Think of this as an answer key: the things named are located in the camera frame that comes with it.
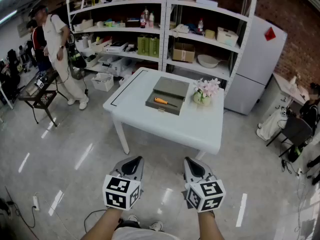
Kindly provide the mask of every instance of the flower pot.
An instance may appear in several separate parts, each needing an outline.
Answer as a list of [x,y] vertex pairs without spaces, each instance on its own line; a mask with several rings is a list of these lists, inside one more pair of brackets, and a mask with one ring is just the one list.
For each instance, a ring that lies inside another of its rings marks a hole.
[[193,95],[193,101],[202,106],[209,106],[211,102],[211,97],[207,96],[201,99],[201,93],[197,91]]

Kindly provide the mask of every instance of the orange screwdriver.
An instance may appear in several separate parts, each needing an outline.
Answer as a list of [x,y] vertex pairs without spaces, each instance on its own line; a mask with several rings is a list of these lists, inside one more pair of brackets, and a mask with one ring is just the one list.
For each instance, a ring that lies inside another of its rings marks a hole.
[[178,107],[176,105],[170,104],[168,101],[165,101],[162,98],[154,98],[154,101],[157,102],[157,103],[161,103],[161,104],[171,105],[171,106],[174,106],[176,108]]

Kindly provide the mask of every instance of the cap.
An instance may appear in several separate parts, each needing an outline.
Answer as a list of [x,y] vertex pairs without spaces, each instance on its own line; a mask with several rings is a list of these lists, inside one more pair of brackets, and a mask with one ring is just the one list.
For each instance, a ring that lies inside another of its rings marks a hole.
[[45,9],[45,8],[47,8],[45,5],[38,5],[37,7],[34,7],[34,8],[30,11],[29,16],[33,18],[38,11],[40,11],[40,10],[42,10],[42,9]]

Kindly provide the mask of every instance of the metal shelving unit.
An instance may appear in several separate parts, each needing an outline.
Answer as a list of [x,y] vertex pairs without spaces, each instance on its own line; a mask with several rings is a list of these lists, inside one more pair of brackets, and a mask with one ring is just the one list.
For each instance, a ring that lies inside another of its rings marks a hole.
[[[187,0],[166,0],[166,16],[165,16],[165,32],[164,32],[164,46],[163,46],[163,58],[162,58],[162,70],[166,71],[167,65],[173,65],[185,70],[190,70],[200,74],[206,74],[213,77],[220,78],[226,81],[224,87],[224,97],[226,97],[230,85],[235,77],[239,63],[241,61],[242,54],[246,47],[248,40],[249,32],[252,25],[253,16],[256,9],[257,0],[251,0],[251,3],[248,5],[248,0],[243,0],[241,13],[235,13],[224,8],[217,6],[210,6],[206,4],[201,4],[197,2],[187,1]],[[216,39],[208,39],[204,36],[191,34],[191,33],[179,33],[170,30],[170,19],[171,13],[174,12],[174,21],[176,24],[181,23],[182,9],[183,6],[194,7],[204,10],[210,10],[216,13],[228,15],[230,17],[239,19],[239,25],[237,26],[237,34],[239,35],[238,40],[242,40],[241,46],[237,44],[235,47],[228,46],[223,43],[219,43]],[[242,31],[242,26],[246,24],[245,30]],[[169,37],[173,36],[175,38],[184,38],[189,40],[194,40],[201,43],[210,44],[216,47],[220,47],[230,51],[228,63],[219,63],[215,68],[206,68],[201,66],[197,59],[195,58],[193,63],[182,62],[182,61],[173,61],[171,56],[168,54],[169,51]]]
[[[155,26],[154,28],[140,28],[140,27],[89,27],[82,31],[73,31],[72,21],[76,14],[82,12],[88,12],[95,9],[106,8],[111,6],[122,6],[122,5],[133,5],[133,4],[160,4],[161,5],[161,16],[160,16],[160,27]],[[107,53],[103,54],[113,54],[116,56],[130,57],[142,60],[148,60],[158,63],[158,70],[162,70],[163,62],[163,48],[164,48],[164,36],[165,36],[165,20],[166,20],[166,4],[167,0],[124,0],[118,2],[102,3],[96,4],[94,6],[86,7],[83,9],[78,9],[75,11],[70,11],[70,0],[66,0],[68,21],[70,29],[74,34],[81,33],[93,33],[93,32],[136,32],[136,33],[148,33],[159,35],[159,58],[151,56],[143,56],[133,52],[119,52],[119,53]]]

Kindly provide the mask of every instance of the hand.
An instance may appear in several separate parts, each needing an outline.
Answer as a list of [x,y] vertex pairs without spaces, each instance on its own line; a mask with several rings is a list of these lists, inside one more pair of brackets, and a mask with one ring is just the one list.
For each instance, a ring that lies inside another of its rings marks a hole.
[[44,54],[44,56],[49,56],[48,47],[45,47],[45,48],[43,49],[43,54]]
[[58,53],[56,54],[56,58],[58,61],[62,61],[64,58],[64,50],[62,48],[59,49]]

